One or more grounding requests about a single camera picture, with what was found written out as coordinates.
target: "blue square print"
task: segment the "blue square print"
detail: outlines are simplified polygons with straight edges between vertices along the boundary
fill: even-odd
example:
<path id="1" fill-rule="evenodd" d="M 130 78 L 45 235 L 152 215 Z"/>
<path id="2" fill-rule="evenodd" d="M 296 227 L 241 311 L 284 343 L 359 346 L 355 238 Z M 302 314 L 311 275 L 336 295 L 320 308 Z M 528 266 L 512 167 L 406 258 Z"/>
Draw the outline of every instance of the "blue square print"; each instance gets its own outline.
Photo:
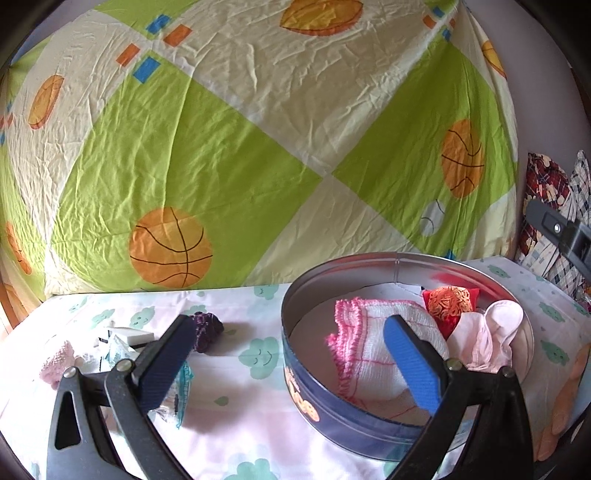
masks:
<path id="1" fill-rule="evenodd" d="M 150 78 L 150 75 L 160 66 L 160 62 L 154 60 L 152 57 L 147 57 L 134 72 L 134 77 L 142 83 Z"/>
<path id="2" fill-rule="evenodd" d="M 170 22 L 170 17 L 168 15 L 159 15 L 156 20 L 146 27 L 146 30 L 152 35 L 156 35 L 156 33 L 162 30 L 168 22 Z"/>
<path id="3" fill-rule="evenodd" d="M 433 13 L 435 14 L 436 17 L 442 18 L 443 15 L 445 15 L 445 13 L 443 12 L 443 10 L 441 10 L 441 8 L 439 7 L 435 7 L 433 9 Z"/>

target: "bed sheet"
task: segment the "bed sheet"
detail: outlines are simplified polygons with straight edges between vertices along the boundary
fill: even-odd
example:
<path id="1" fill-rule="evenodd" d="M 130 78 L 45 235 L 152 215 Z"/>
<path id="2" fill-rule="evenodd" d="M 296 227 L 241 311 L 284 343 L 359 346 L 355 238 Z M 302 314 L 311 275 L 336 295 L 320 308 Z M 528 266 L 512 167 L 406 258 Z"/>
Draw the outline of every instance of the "bed sheet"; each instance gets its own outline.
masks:
<path id="1" fill-rule="evenodd" d="M 368 251 L 505 254 L 516 160 L 505 71 L 459 0 L 108 0 L 2 79 L 0 270 L 30 312 Z"/>
<path id="2" fill-rule="evenodd" d="M 591 340 L 589 314 L 554 285 L 505 258 L 468 264 L 511 290 L 529 315 L 535 354 L 523 390 L 537 437 L 576 352 Z M 53 297 L 0 348 L 0 430 L 33 476 L 45 479 L 55 392 L 38 379 L 38 360 L 48 339 L 68 338 L 81 352 L 92 343 L 97 325 L 107 319 L 159 336 L 177 314 L 207 310 L 220 317 L 226 330 L 210 352 L 189 357 L 195 378 L 183 425 L 177 430 L 155 420 L 194 478 L 382 480 L 394 463 L 361 458 L 333 445 L 306 423 L 290 399 L 282 378 L 280 343 L 280 305 L 287 288 L 283 284 Z M 253 375 L 241 354 L 254 354 L 261 340 L 274 353 L 265 372 Z M 144 478 L 120 435 L 115 432 L 113 439 L 128 470 Z M 441 475 L 458 454 L 456 449 L 448 455 Z"/>

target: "folded towel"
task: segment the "folded towel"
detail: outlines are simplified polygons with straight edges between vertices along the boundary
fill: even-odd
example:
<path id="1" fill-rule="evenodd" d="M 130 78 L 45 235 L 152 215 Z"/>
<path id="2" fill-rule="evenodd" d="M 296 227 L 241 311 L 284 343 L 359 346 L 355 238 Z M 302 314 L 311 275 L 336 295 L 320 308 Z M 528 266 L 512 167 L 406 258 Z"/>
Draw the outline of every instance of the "folded towel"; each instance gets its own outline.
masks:
<path id="1" fill-rule="evenodd" d="M 437 323 L 418 303 L 408 300 L 338 300 L 335 321 L 338 333 L 327 337 L 339 374 L 337 394 L 347 400 L 382 401 L 399 397 L 408 389 L 384 344 L 384 323 L 400 315 L 421 340 L 427 340 L 444 358 L 447 344 Z"/>
<path id="2" fill-rule="evenodd" d="M 469 370 L 497 373 L 512 365 L 510 343 L 523 320 L 523 309 L 511 300 L 491 304 L 484 314 L 462 313 L 447 339 L 449 354 Z"/>
<path id="3" fill-rule="evenodd" d="M 56 390 L 61 376 L 76 363 L 74 349 L 68 340 L 49 342 L 42 355 L 47 355 L 39 371 L 39 378 Z"/>

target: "round metal tin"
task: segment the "round metal tin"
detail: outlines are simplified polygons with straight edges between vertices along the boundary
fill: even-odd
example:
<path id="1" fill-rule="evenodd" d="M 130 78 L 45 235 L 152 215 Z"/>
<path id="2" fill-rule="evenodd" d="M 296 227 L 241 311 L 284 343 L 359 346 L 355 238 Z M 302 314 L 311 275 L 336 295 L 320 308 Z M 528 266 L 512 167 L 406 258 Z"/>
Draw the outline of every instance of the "round metal tin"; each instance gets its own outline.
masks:
<path id="1" fill-rule="evenodd" d="M 421 285 L 429 290 L 455 285 L 479 288 L 478 308 L 516 298 L 488 275 L 458 262 L 422 254 L 371 253 L 329 261 L 301 275 L 285 294 L 281 307 L 285 381 L 304 418 L 322 435 L 351 452 L 377 460 L 401 460 L 422 427 L 377 417 L 339 398 L 313 377 L 290 344 L 295 326 L 324 301 L 360 288 L 385 283 Z M 523 382 L 534 356 L 534 335 L 527 315 L 512 346 L 514 369 Z M 471 420 L 461 423 L 450 449 L 466 442 Z"/>

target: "green fabric panel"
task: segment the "green fabric panel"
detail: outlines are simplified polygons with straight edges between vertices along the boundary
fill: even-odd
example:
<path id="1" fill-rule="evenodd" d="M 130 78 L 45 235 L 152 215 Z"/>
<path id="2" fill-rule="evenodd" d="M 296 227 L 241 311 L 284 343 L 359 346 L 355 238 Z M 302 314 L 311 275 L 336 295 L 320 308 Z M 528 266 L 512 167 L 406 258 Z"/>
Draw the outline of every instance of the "green fabric panel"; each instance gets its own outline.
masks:
<path id="1" fill-rule="evenodd" d="M 108 0 L 95 10 L 116 18 L 148 38 L 155 38 L 146 28 L 160 15 L 170 17 L 172 23 L 197 0 Z"/>
<path id="2" fill-rule="evenodd" d="M 8 69 L 8 101 L 13 102 L 21 89 L 22 84 L 27 77 L 27 73 L 31 70 L 37 59 L 41 55 L 43 49 L 49 43 L 51 37 L 39 42 L 35 47 L 25 53 Z"/>
<path id="3" fill-rule="evenodd" d="M 444 182 L 441 146 L 447 130 L 465 118 L 480 132 L 485 169 L 479 187 L 457 199 Z M 451 250 L 457 255 L 484 212 L 515 183 L 514 172 L 493 91 L 472 63 L 438 34 L 334 175 L 424 253 L 446 255 Z M 434 235 L 423 236 L 420 218 L 434 200 L 446 206 L 443 224 Z"/>
<path id="4" fill-rule="evenodd" d="M 430 10 L 439 7 L 444 13 L 448 13 L 456 6 L 457 0 L 423 0 Z"/>
<path id="5" fill-rule="evenodd" d="M 0 147 L 0 243 L 2 248 L 8 253 L 15 264 L 18 265 L 17 258 L 11 248 L 6 224 L 10 222 L 14 229 L 15 237 L 22 249 L 24 257 L 32 268 L 30 275 L 26 275 L 22 269 L 19 269 L 25 282 L 31 291 L 40 299 L 45 300 L 43 293 L 45 286 L 45 242 L 41 239 L 39 231 L 34 226 L 27 207 L 22 201 L 20 192 L 12 172 L 10 160 L 8 158 L 8 147 L 5 143 Z"/>
<path id="6" fill-rule="evenodd" d="M 129 259 L 149 211 L 193 215 L 212 244 L 194 288 L 241 285 L 320 177 L 174 65 L 130 75 L 106 105 L 63 192 L 52 244 L 103 291 L 163 290 Z"/>

